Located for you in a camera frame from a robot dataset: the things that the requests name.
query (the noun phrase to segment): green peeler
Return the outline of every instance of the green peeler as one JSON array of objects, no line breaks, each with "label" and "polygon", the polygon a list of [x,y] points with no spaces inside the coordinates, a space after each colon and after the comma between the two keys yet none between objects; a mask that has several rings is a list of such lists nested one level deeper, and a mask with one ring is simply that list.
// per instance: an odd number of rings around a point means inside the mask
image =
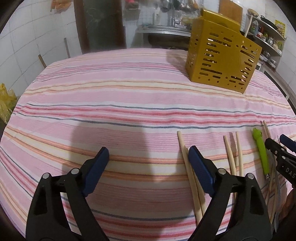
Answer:
[{"label": "green peeler", "polygon": [[259,150],[260,158],[261,158],[261,163],[262,163],[262,168],[263,172],[265,175],[266,179],[270,178],[270,173],[269,173],[269,162],[266,154],[266,149],[265,149],[265,144],[262,138],[262,132],[256,128],[253,129],[253,138],[255,139],[257,143],[257,147]]}]

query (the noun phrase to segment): pink striped cloth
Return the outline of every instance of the pink striped cloth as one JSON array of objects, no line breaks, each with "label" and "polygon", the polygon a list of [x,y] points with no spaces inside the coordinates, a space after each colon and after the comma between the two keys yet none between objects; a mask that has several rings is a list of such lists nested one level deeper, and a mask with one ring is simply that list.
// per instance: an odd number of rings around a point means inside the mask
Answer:
[{"label": "pink striped cloth", "polygon": [[[162,49],[92,53],[55,62],[37,77],[0,144],[0,202],[23,235],[42,174],[65,174],[105,146],[110,161],[87,202],[110,240],[187,240],[196,223],[178,130],[187,147],[196,145],[227,170],[223,135],[237,159],[239,131],[244,172],[252,172],[267,192],[251,130],[263,130],[266,120],[272,138],[295,139],[288,102],[258,71],[244,94],[190,82],[186,56]],[[279,180],[283,204],[291,185]],[[270,196],[272,204],[273,190]],[[79,232],[66,196],[63,203],[72,230]]]}]

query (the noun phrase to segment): yellow utensil holder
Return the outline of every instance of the yellow utensil holder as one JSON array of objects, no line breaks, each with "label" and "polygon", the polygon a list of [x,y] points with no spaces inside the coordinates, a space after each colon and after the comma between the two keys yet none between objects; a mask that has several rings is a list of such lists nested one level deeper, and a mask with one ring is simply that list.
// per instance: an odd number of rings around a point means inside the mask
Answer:
[{"label": "yellow utensil holder", "polygon": [[244,93],[262,48],[238,22],[205,9],[193,20],[185,64],[190,81]]}]

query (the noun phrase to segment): metal pin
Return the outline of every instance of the metal pin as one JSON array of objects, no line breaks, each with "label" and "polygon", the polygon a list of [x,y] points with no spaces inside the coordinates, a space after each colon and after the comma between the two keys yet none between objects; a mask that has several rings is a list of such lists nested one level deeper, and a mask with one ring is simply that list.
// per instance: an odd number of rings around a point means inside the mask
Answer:
[{"label": "metal pin", "polygon": [[250,178],[250,179],[254,179],[254,178],[255,178],[255,176],[254,176],[253,173],[248,173],[248,174],[247,174],[247,177]]},{"label": "metal pin", "polygon": [[226,170],[224,168],[219,168],[218,172],[222,175],[226,174]]},{"label": "metal pin", "polygon": [[44,178],[44,179],[49,178],[49,173],[48,173],[48,172],[47,172],[47,173],[44,173],[44,174],[42,175],[42,178]]},{"label": "metal pin", "polygon": [[79,169],[78,168],[74,168],[74,169],[71,170],[71,174],[75,175],[77,173],[79,173]]}]

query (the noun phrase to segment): sink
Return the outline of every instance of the sink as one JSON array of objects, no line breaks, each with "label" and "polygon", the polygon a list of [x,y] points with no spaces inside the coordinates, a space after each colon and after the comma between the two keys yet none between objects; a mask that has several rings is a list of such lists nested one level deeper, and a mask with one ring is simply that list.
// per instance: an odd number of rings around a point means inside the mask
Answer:
[{"label": "sink", "polygon": [[172,34],[185,37],[190,37],[191,35],[191,31],[188,29],[159,25],[138,26],[136,33]]}]

